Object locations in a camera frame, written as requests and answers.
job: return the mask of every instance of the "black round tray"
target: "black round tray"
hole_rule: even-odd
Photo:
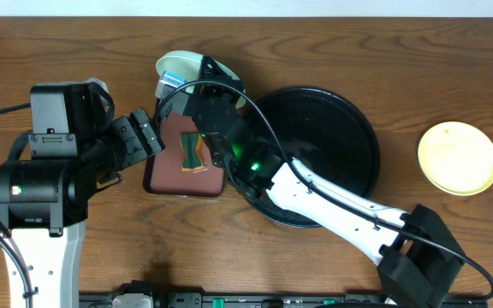
[[[362,197],[376,185],[380,151],[376,134],[363,114],[345,98],[324,89],[294,87],[273,92],[258,102],[282,146],[327,181]],[[270,139],[253,110],[249,127]],[[313,220],[270,201],[249,201],[268,218],[293,227],[320,227]]]

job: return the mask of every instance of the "wooden table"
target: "wooden table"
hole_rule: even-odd
[[[35,83],[96,76],[118,115],[153,110],[155,61],[170,50],[214,56],[254,98],[298,85],[349,98],[381,146],[372,198],[436,210],[493,274],[493,185],[472,197],[441,192],[416,156],[422,133],[441,121],[470,123],[493,141],[493,19],[0,18],[0,108],[28,102]],[[0,163],[31,125],[29,110],[0,116]],[[127,169],[121,185],[92,198],[81,291],[133,279],[207,292],[381,290],[371,261],[325,229],[271,222],[230,186],[219,198],[148,194],[143,173],[143,163]],[[0,250],[0,307],[8,291]],[[465,267],[453,291],[488,287]]]

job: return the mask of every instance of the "sponge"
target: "sponge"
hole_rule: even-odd
[[[184,133],[180,136],[181,171],[197,172],[206,169],[203,160],[203,139],[198,133]]]

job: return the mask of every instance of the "black cable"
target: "black cable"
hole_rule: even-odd
[[[493,298],[493,277],[492,275],[485,269],[483,268],[481,265],[477,264],[475,261],[473,261],[472,259],[470,259],[468,256],[464,255],[463,253],[459,253],[459,252],[456,252],[450,248],[447,248],[445,246],[442,246],[440,244],[437,244],[436,242],[432,241],[432,240],[428,240],[422,236],[419,236],[417,234],[414,234],[414,233],[411,233],[411,232],[408,232],[408,231],[405,231],[403,230],[402,228],[399,228],[389,222],[386,222],[386,221],[383,221],[383,220],[380,220],[380,219],[377,219],[377,218],[374,218],[360,210],[356,210],[354,208],[351,208],[349,206],[346,206],[338,201],[336,201],[335,199],[333,199],[331,196],[327,195],[325,192],[319,190],[317,188],[317,186],[313,185],[312,182],[310,181],[307,181],[303,175],[301,175],[300,171],[292,164],[292,160],[290,159],[290,157],[287,155],[287,152],[284,150],[284,148],[282,147],[281,143],[279,142],[279,138],[277,138],[276,136],[276,133],[275,131],[273,130],[273,127],[270,125],[269,121],[267,120],[267,118],[265,117],[264,113],[262,112],[262,110],[260,110],[260,108],[256,105],[256,103],[254,103],[254,101],[249,98],[244,92],[241,92],[237,89],[235,89],[234,87],[232,86],[229,86],[223,82],[220,82],[220,81],[215,81],[215,80],[196,80],[196,81],[191,81],[191,82],[188,82],[188,83],[185,83],[181,86],[178,86],[174,91],[172,91],[171,93],[169,93],[169,95],[167,95],[164,99],[161,100],[161,103],[158,105],[157,107],[157,110],[156,110],[156,113],[155,113],[155,116],[154,116],[154,119],[157,119],[157,116],[159,115],[159,112],[160,110],[163,109],[164,105],[166,103],[168,103],[168,101],[174,97],[174,95],[176,95],[176,93],[190,87],[190,86],[196,86],[196,85],[208,85],[208,86],[222,86],[228,90],[231,90],[233,92],[235,92],[236,94],[240,95],[241,97],[243,97],[255,110],[256,112],[258,113],[258,115],[260,116],[260,118],[262,119],[262,121],[264,122],[265,126],[268,128],[268,130],[270,131],[270,134],[271,134],[271,137],[273,138],[273,140],[275,140],[276,142],[276,145],[279,149],[279,151],[282,153],[282,157],[284,159],[284,161],[287,163],[287,165],[290,167],[290,169],[292,170],[292,172],[294,173],[294,175],[304,184],[306,185],[311,191],[315,192],[317,195],[319,195],[321,198],[325,199],[326,201],[329,201],[331,202],[332,204],[340,207],[341,209],[343,210],[346,210],[352,214],[355,214],[356,216],[359,216],[363,219],[366,219],[367,221],[369,222],[372,222],[374,223],[375,225],[379,226],[379,227],[384,227],[384,228],[387,228],[391,231],[395,231],[396,233],[398,234],[401,234],[403,235],[406,239],[408,240],[417,240],[417,241],[420,241],[426,245],[429,245],[429,246],[433,246],[441,251],[445,251],[445,252],[448,252],[452,255],[454,255],[455,257],[457,257],[458,259],[462,260],[463,262],[471,265],[474,269],[476,269],[480,274],[482,274],[482,276],[484,276],[484,278],[488,281],[488,283],[490,284],[490,292],[484,296],[478,296],[478,297],[471,297],[471,298],[468,298],[468,297],[453,297],[452,300],[447,300],[448,302],[453,302],[455,300],[458,300],[458,301],[471,301],[471,302],[480,302],[480,301],[485,301],[485,300],[489,300],[491,298]]]
[[[13,263],[21,275],[22,283],[24,284],[24,295],[22,297],[26,301],[26,308],[33,308],[32,296],[37,292],[37,288],[36,290],[32,289],[32,282],[30,281],[30,275],[27,273],[26,267],[16,255],[16,252],[3,240],[1,236],[0,246],[3,248],[3,251],[7,253],[9,258],[13,260]]]
[[[26,104],[22,104],[22,105],[13,106],[13,107],[3,108],[3,109],[0,109],[0,115],[6,114],[8,112],[22,110],[25,108],[30,108],[30,107],[32,107],[32,105],[30,103],[26,103]]]
[[[110,188],[110,187],[112,187],[114,185],[117,185],[117,184],[119,184],[119,183],[121,183],[123,181],[122,175],[118,174],[117,172],[116,172],[116,177],[117,177],[117,182],[111,183],[111,184],[106,185],[104,187],[100,187],[99,189],[96,190],[96,192],[97,193],[103,192],[104,190],[106,190],[106,189],[108,189],[108,188]]]
[[[32,133],[31,129],[16,137],[13,146],[10,148],[9,156],[7,157],[8,161],[17,161],[21,158],[22,152],[26,149],[30,133]]]

